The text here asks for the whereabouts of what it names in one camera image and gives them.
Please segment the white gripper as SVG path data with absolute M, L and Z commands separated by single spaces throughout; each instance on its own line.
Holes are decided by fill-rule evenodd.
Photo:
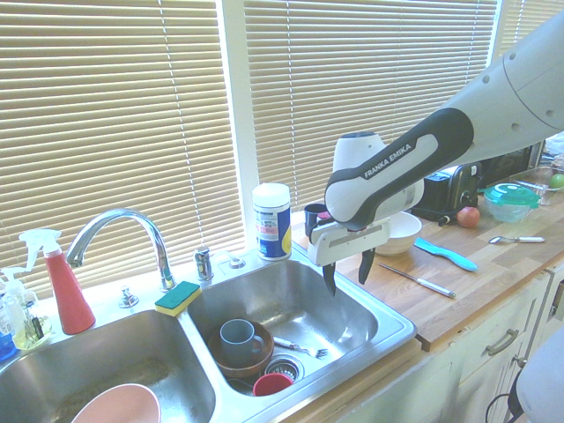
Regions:
M 323 280 L 332 296 L 336 295 L 335 262 L 362 253 L 358 281 L 364 285 L 375 259 L 375 247 L 390 237 L 390 219 L 380 219 L 360 231 L 349 231 L 337 222 L 312 230 L 308 244 L 308 259 L 323 266 Z

